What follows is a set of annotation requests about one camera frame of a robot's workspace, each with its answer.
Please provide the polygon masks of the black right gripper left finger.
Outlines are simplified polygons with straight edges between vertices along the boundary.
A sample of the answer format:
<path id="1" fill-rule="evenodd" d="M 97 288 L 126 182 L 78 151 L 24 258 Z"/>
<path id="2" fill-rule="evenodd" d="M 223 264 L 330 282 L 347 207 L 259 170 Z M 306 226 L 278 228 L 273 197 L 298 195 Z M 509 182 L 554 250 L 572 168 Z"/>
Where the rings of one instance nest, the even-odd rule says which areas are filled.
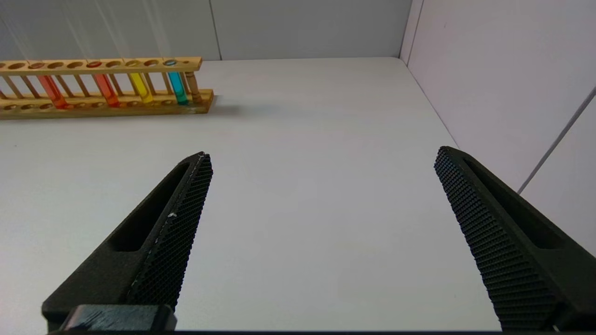
<path id="1" fill-rule="evenodd" d="M 43 302 L 48 330 L 79 305 L 176 308 L 212 176 L 205 152 L 179 162 Z"/>

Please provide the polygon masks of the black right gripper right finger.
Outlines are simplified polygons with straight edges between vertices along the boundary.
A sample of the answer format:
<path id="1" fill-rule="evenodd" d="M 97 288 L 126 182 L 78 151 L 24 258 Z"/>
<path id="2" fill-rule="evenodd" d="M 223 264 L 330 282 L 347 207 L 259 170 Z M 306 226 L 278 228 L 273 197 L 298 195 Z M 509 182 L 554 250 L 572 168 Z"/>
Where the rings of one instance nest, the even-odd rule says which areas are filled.
<path id="1" fill-rule="evenodd" d="M 595 331 L 595 257 L 464 151 L 434 169 L 501 329 Z"/>

